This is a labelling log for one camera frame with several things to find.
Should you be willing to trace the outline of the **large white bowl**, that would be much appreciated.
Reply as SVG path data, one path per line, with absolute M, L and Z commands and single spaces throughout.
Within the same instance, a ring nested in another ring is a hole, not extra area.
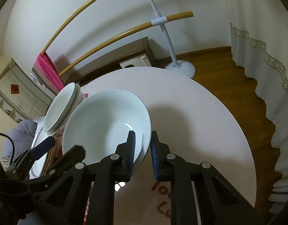
M 135 132 L 134 166 L 136 171 L 148 151 L 152 123 L 145 103 L 123 89 L 107 89 L 84 100 L 70 115 L 62 136 L 62 151 L 74 145 L 85 149 L 84 163 L 98 163 L 114 154 L 128 133 Z

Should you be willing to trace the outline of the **large white plate grey rim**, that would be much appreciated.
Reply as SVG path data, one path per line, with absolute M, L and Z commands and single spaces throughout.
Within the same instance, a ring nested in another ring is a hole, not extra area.
M 39 126 L 31 147 L 34 163 L 29 170 L 29 179 L 36 179 L 45 175 L 54 146 L 55 139 L 43 130 L 43 126 Z

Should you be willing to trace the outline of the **grey pillow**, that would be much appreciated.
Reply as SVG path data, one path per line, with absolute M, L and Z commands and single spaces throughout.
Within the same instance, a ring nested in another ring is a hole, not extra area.
M 14 160 L 24 151 L 30 150 L 36 130 L 37 123 L 28 119 L 21 121 L 16 128 L 10 130 L 8 136 L 14 142 Z M 6 139 L 2 152 L 2 159 L 10 160 L 12 152 L 12 144 L 9 139 Z

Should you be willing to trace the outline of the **red paper door sign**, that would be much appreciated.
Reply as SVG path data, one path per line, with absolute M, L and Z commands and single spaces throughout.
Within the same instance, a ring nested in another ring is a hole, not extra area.
M 11 94 L 20 94 L 20 89 L 18 84 L 10 84 Z

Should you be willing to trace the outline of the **framed panel with fan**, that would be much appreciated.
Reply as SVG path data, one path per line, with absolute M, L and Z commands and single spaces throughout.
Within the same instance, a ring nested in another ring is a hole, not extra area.
M 36 64 L 33 65 L 31 72 L 29 73 L 30 79 L 38 86 L 45 87 L 47 90 L 57 95 L 58 90 L 48 77 L 40 70 L 40 67 Z

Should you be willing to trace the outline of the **pink towel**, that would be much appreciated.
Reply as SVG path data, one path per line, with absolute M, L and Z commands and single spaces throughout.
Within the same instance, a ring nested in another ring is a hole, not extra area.
M 60 92 L 65 87 L 64 82 L 61 80 L 60 76 L 58 76 L 54 62 L 46 52 L 40 53 L 38 55 L 35 61 L 35 65 L 48 78 L 57 92 Z

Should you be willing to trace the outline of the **pink printed table mat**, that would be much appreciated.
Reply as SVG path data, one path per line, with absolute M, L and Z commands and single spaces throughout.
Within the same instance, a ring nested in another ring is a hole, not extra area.
M 88 95 L 119 88 L 139 96 L 152 129 L 171 152 L 190 163 L 210 162 L 251 204 L 256 172 L 247 139 L 230 111 L 206 88 L 181 74 L 132 67 L 82 87 Z M 157 183 L 147 154 L 130 182 L 115 194 L 115 224 L 170 224 L 170 184 Z

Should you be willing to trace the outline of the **white storage box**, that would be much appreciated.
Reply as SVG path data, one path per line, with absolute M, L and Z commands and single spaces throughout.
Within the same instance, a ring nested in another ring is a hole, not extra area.
M 122 69 L 128 67 L 151 67 L 151 63 L 146 54 L 134 57 L 129 60 L 125 60 L 124 62 L 120 62 L 120 66 Z

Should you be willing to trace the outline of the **wooden ballet barre stand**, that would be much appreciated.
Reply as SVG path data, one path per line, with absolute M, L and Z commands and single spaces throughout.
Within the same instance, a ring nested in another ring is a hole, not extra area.
M 88 0 L 86 3 L 84 3 L 80 8 L 78 8 L 60 27 L 59 29 L 53 34 L 51 39 L 48 41 L 48 43 L 44 46 L 43 50 L 41 51 L 42 54 L 46 52 L 46 50 L 49 48 L 49 46 L 52 44 L 52 42 L 56 39 L 56 37 L 65 29 L 65 27 L 73 20 L 75 19 L 81 12 L 83 12 L 86 8 L 88 8 L 90 5 L 92 5 L 94 2 L 98 0 Z M 186 19 L 186 18 L 191 18 L 194 16 L 193 12 L 188 11 L 188 12 L 182 12 L 182 13 L 177 13 L 169 16 L 162 16 L 161 12 L 158 10 L 157 6 L 155 5 L 154 0 L 148 0 L 150 3 L 150 6 L 152 7 L 155 15 L 155 19 L 143 23 L 141 25 L 138 25 L 136 27 L 133 27 L 121 34 L 118 34 L 117 36 L 114 36 L 111 39 L 108 39 L 106 42 L 96 46 L 92 50 L 88 51 L 86 54 L 78 58 L 76 61 L 74 61 L 72 64 L 67 66 L 64 70 L 62 70 L 58 75 L 62 76 L 65 74 L 67 71 L 72 69 L 74 66 L 85 60 L 86 58 L 90 57 L 94 53 L 100 51 L 101 49 L 123 39 L 128 36 L 131 36 L 133 34 L 136 34 L 140 31 L 144 31 L 145 29 L 149 29 L 151 27 L 160 27 L 161 31 L 166 38 L 167 45 L 168 45 L 168 50 L 170 57 L 172 59 L 172 62 L 169 63 L 168 65 L 165 66 L 165 69 L 168 71 L 176 72 L 179 74 L 182 74 L 188 78 L 194 78 L 196 74 L 196 68 L 191 64 L 190 62 L 187 62 L 185 60 L 177 60 L 177 56 L 175 55 L 175 51 L 168 33 L 168 30 L 166 28 L 166 24 L 169 22 L 181 20 L 181 19 Z

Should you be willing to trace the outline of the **dark wood low cabinet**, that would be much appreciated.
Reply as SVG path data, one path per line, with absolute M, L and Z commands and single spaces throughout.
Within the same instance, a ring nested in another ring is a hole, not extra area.
M 65 84 L 74 82 L 84 86 L 104 74 L 122 69 L 121 63 L 127 62 L 128 67 L 134 67 L 135 64 L 130 61 L 137 57 L 147 59 L 151 65 L 155 64 L 156 58 L 147 37 L 126 44 L 89 62 L 73 72 Z

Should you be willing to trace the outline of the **white lace curtain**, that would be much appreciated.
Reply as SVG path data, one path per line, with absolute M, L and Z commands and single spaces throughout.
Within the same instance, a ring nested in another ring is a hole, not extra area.
M 226 0 L 233 60 L 257 81 L 266 116 L 276 130 L 271 144 L 280 150 L 270 212 L 288 201 L 288 11 L 281 0 Z

